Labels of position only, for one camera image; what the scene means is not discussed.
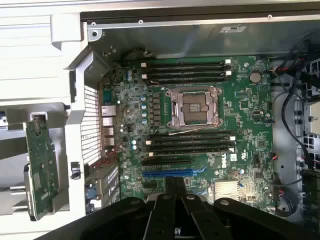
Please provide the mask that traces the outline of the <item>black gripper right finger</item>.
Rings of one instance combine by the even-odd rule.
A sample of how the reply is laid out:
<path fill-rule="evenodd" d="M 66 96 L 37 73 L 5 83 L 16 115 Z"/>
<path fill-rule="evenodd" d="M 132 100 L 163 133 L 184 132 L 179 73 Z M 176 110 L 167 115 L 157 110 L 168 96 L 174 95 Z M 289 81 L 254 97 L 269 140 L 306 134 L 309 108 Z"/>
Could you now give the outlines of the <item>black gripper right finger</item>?
<path fill-rule="evenodd" d="M 209 205 L 188 193 L 184 179 L 174 178 L 177 196 L 203 240 L 318 240 L 320 235 L 302 226 L 231 198 Z"/>

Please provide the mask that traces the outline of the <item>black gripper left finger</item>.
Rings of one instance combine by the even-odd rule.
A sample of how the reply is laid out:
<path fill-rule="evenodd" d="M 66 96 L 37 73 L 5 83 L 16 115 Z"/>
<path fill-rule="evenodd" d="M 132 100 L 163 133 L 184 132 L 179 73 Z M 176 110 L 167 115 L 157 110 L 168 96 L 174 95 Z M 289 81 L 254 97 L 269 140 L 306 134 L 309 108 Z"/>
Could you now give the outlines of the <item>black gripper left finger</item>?
<path fill-rule="evenodd" d="M 176 184 L 166 177 L 165 191 L 143 201 L 127 197 L 50 231 L 41 240 L 173 240 Z"/>

